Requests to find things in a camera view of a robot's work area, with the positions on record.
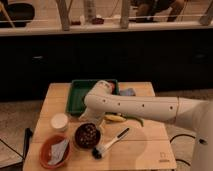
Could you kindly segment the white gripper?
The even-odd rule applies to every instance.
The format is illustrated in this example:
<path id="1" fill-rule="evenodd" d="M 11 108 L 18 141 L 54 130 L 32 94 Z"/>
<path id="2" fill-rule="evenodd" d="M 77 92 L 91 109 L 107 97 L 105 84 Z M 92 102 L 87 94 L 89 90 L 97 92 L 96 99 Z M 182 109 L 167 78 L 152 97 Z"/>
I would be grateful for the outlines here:
<path id="1" fill-rule="evenodd" d="M 85 111 L 79 117 L 79 120 L 82 122 L 93 123 L 97 127 L 99 127 L 104 120 L 104 116 L 105 116 L 104 111 L 86 108 Z"/>

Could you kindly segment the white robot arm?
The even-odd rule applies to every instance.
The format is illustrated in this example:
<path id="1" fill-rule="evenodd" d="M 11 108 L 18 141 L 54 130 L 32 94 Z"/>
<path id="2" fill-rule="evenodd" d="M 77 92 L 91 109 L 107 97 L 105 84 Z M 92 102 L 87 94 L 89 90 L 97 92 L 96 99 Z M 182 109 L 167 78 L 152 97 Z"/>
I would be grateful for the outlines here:
<path id="1" fill-rule="evenodd" d="M 100 125 L 106 113 L 122 113 L 168 123 L 196 133 L 190 171 L 213 171 L 213 100 L 113 95 L 100 80 L 84 97 L 80 120 Z"/>

